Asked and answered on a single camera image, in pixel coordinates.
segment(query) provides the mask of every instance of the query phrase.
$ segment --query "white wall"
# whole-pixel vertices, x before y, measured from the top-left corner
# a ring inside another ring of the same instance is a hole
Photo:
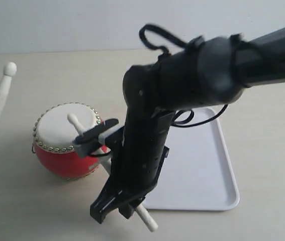
[[[0,53],[143,48],[147,22],[185,40],[285,27],[281,0],[0,0]]]

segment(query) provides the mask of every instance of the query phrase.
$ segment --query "small drum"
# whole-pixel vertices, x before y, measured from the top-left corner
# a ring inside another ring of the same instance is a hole
[[[67,120],[67,114],[74,113],[80,123],[88,130],[101,124],[98,112],[80,103],[65,103],[48,109],[37,119],[33,128],[33,152],[49,171],[65,179],[77,179],[88,175],[97,163],[93,157],[80,158],[71,142],[78,136],[73,125]]]

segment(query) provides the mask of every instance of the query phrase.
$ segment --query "beige table surface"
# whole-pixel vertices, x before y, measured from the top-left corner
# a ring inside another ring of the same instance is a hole
[[[156,56],[146,50],[0,55],[0,79],[6,62],[18,67],[0,121],[0,240],[285,240],[285,84],[247,90],[220,118],[239,205],[226,212],[153,211],[155,233],[136,214],[125,220],[114,211],[103,225],[90,217],[107,178],[102,168],[65,182],[31,153],[34,122],[54,105],[85,102],[123,122],[123,74]]]

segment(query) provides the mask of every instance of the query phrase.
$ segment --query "white drum head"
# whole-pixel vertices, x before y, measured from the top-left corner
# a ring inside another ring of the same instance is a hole
[[[56,153],[73,151],[70,145],[78,133],[67,120],[69,113],[74,113],[87,130],[101,123],[98,112],[90,106],[80,103],[59,105],[38,120],[33,134],[38,146]]]

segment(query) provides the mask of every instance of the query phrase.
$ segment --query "white tray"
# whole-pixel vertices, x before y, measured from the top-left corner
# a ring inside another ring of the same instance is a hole
[[[194,112],[189,124],[216,114],[211,108]],[[158,185],[143,202],[146,208],[223,211],[236,207],[239,192],[218,119],[198,127],[171,127],[166,146],[169,156]]]

